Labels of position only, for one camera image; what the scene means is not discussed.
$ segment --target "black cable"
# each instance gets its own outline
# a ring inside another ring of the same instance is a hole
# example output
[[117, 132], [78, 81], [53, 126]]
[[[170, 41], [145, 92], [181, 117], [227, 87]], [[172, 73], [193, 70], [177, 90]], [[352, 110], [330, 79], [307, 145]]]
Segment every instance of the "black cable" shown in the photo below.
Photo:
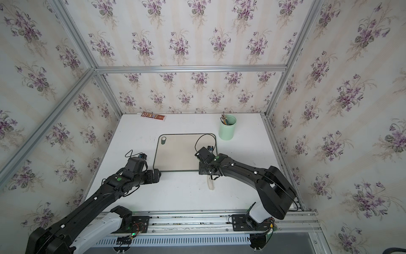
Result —
[[129, 195], [131, 195], [132, 193], [134, 193], [136, 190], [138, 190], [140, 187], [138, 186], [135, 190], [133, 190], [132, 192], [130, 192], [129, 194], [123, 195], [123, 197], [128, 197]]
[[133, 157], [133, 156], [136, 156], [136, 155], [139, 155], [139, 154], [142, 153], [142, 152], [139, 152], [139, 153], [137, 153], [137, 154], [132, 154], [132, 152], [133, 152], [133, 150], [131, 149], [130, 151], [128, 151], [128, 153], [126, 153], [126, 154], [124, 155], [124, 157], [130, 158], [130, 157]]
[[[221, 164], [223, 164], [223, 165], [231, 165], [231, 163], [220, 163], [220, 165], [221, 165]], [[249, 172], [254, 173], [254, 171], [251, 171], [250, 169], [247, 169], [246, 167], [242, 167], [242, 166], [240, 166], [240, 165], [236, 165], [236, 166], [237, 166], [237, 167], [240, 167], [240, 168], [242, 168], [242, 169], [246, 169], [246, 170], [248, 170]], [[263, 176], [263, 177], [268, 178], [271, 182], [273, 182], [276, 186], [278, 186], [283, 192], [285, 192], [286, 195], [293, 201], [293, 203], [295, 203], [297, 210], [295, 210], [295, 211], [288, 210], [288, 211], [290, 211], [290, 212], [297, 212], [297, 211], [299, 211], [299, 206], [298, 206], [298, 204], [296, 204], [295, 200], [294, 200], [282, 187], [280, 187], [279, 184], [277, 184], [276, 182], [274, 182], [271, 178], [269, 178], [269, 177], [267, 177], [267, 176], [265, 176], [265, 175], [260, 174], [258, 171], [257, 171], [257, 174], [260, 175], [260, 176]]]
[[[201, 135], [200, 138], [203, 137], [203, 136], [206, 136], [206, 135], [210, 135], [210, 136], [212, 136], [212, 137], [214, 138], [214, 147], [213, 147], [213, 151], [212, 151], [212, 154], [213, 154], [214, 149], [215, 149], [216, 146], [217, 146], [217, 139], [216, 139], [216, 136], [214, 136], [214, 135], [211, 134], [211, 133], [206, 133], [206, 134]], [[194, 144], [194, 149], [196, 150], [196, 152], [197, 152], [196, 145], [197, 145], [197, 142], [199, 141], [200, 138], [198, 138], [197, 141], [196, 141], [196, 143]]]

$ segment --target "cable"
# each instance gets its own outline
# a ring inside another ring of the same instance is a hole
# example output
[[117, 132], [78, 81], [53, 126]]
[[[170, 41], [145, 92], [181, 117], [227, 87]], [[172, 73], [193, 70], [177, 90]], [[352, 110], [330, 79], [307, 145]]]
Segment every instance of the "cable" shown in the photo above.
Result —
[[131, 195], [132, 193], [134, 193], [136, 190], [138, 190], [140, 187], [138, 186], [135, 190], [133, 190], [132, 192], [130, 192], [129, 194], [125, 194], [123, 195], [123, 197], [128, 197], [129, 195]]
[[126, 153], [126, 154], [124, 155], [124, 157], [130, 158], [130, 157], [133, 157], [133, 156], [136, 156], [136, 155], [139, 155], [139, 154], [142, 153], [142, 152], [139, 152], [139, 153], [137, 153], [137, 154], [132, 154], [132, 152], [133, 152], [133, 150], [131, 149], [130, 151], [128, 151], [128, 153]]
[[[215, 149], [216, 146], [217, 146], [217, 139], [216, 139], [216, 136], [214, 136], [214, 135], [211, 134], [211, 133], [206, 133], [206, 134], [201, 135], [200, 138], [203, 137], [203, 136], [206, 136], [206, 135], [210, 135], [210, 136], [212, 136], [212, 137], [214, 138], [214, 147], [213, 147], [213, 151], [212, 151], [212, 154], [213, 154], [214, 149]], [[199, 141], [200, 138], [198, 138], [197, 141], [196, 141], [196, 143], [194, 144], [194, 149], [196, 150], [196, 152], [197, 152], [196, 145], [197, 145], [197, 142]]]

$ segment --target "mounting plate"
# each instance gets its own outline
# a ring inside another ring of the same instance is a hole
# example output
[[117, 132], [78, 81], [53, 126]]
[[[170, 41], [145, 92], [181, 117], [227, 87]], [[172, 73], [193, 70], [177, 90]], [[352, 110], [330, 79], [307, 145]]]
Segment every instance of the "mounting plate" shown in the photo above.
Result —
[[136, 223], [142, 223], [144, 225], [144, 227], [142, 227], [141, 224], [138, 225], [140, 227], [140, 229], [142, 229], [142, 231], [140, 231], [139, 233], [146, 233], [148, 230], [149, 216], [132, 216], [132, 223], [134, 224], [134, 226], [132, 227], [132, 230], [119, 229], [119, 230], [113, 232], [112, 234], [134, 233], [138, 229], [137, 226], [135, 225]]
[[[233, 214], [231, 215], [233, 231], [252, 231], [246, 223], [247, 216], [245, 214]], [[270, 223], [260, 223], [256, 226], [254, 231], [267, 231], [270, 227]]]

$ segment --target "metal frame bar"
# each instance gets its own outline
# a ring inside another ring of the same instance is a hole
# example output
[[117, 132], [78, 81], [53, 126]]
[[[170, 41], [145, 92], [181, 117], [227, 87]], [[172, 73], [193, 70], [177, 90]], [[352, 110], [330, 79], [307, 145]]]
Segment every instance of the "metal frame bar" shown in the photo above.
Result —
[[69, 105], [76, 98], [77, 94], [89, 83], [94, 76], [94, 68], [89, 68], [83, 76], [76, 82], [69, 93], [57, 104], [53, 111], [45, 118], [40, 126], [32, 133], [28, 140], [7, 162], [6, 166], [0, 171], [0, 189], [9, 182], [13, 174], [20, 168], [22, 162], [27, 158], [44, 138], [46, 133], [55, 123], [55, 121], [65, 112]]
[[274, 108], [276, 106], [276, 102], [277, 102], [281, 92], [283, 91], [283, 86], [284, 86], [286, 80], [288, 79], [290, 72], [293, 69], [296, 59], [299, 57], [299, 54], [303, 48], [303, 44], [305, 43], [306, 38], [309, 35], [309, 32], [311, 30], [311, 27], [320, 12], [323, 2], [324, 2], [324, 0], [314, 0], [312, 3], [312, 6], [309, 9], [309, 12], [303, 23], [302, 29], [300, 30], [298, 39], [292, 48], [292, 53], [290, 54], [290, 56], [288, 58], [287, 69], [282, 74], [282, 78], [280, 79], [279, 83], [276, 85], [274, 96], [271, 97], [271, 101], [269, 102], [268, 108], [266, 109], [266, 115], [268, 115], [268, 116], [271, 115], [272, 111], [274, 110]]
[[100, 66], [98, 74], [160, 72], [284, 72], [286, 65]]
[[72, 17], [70, 16], [68, 10], [66, 9], [65, 4], [61, 0], [50, 0], [49, 2], [53, 10], [55, 11], [56, 16], [60, 20], [63, 28], [68, 34], [71, 42], [75, 45], [77, 53], [85, 61], [86, 67], [87, 68], [97, 67], [96, 61], [94, 60], [92, 54], [87, 48], [86, 43], [84, 42], [84, 39], [80, 34], [78, 28], [76, 27], [75, 22], [73, 22]]
[[286, 176], [287, 180], [296, 190], [297, 199], [300, 204], [300, 207], [303, 210], [308, 210], [308, 208], [306, 207], [306, 205], [303, 202], [302, 195], [300, 194], [298, 186], [296, 185], [296, 182], [293, 178], [292, 171], [290, 170], [286, 157], [282, 152], [282, 149], [279, 145], [278, 140], [276, 139], [275, 130], [273, 129], [270, 120], [265, 116], [265, 114], [261, 113], [261, 116], [262, 116], [262, 121], [265, 126], [266, 132], [268, 134], [269, 141], [271, 142], [272, 148], [276, 155], [276, 160], [278, 161], [279, 168], [282, 170], [282, 173]]
[[94, 79], [96, 83], [99, 85], [101, 92], [104, 94], [104, 96], [110, 102], [110, 105], [113, 107], [113, 111], [116, 114], [117, 118], [120, 119], [121, 116], [123, 115], [123, 111], [121, 110], [120, 104], [117, 98], [115, 98], [113, 91], [111, 91], [107, 81], [101, 74], [96, 74], [94, 76]]

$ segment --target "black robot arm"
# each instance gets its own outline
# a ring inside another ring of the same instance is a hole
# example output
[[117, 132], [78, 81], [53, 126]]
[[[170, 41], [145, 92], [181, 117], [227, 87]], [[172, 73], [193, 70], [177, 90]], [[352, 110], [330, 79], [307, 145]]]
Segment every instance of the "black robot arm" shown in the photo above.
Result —
[[[70, 247], [73, 241], [106, 207], [128, 195], [133, 187], [159, 182], [161, 173], [158, 169], [142, 171], [144, 164], [147, 165], [146, 158], [145, 154], [130, 157], [124, 168], [109, 176], [100, 188], [73, 212], [47, 229], [37, 228], [28, 239], [26, 254], [73, 253], [76, 249]], [[120, 228], [132, 228], [130, 210], [117, 206], [111, 212], [120, 216]]]
[[195, 156], [199, 159], [199, 174], [229, 176], [244, 182], [257, 190], [265, 210], [277, 219], [283, 219], [289, 210], [296, 191], [278, 168], [252, 167], [233, 160], [225, 154], [217, 156], [205, 147]]

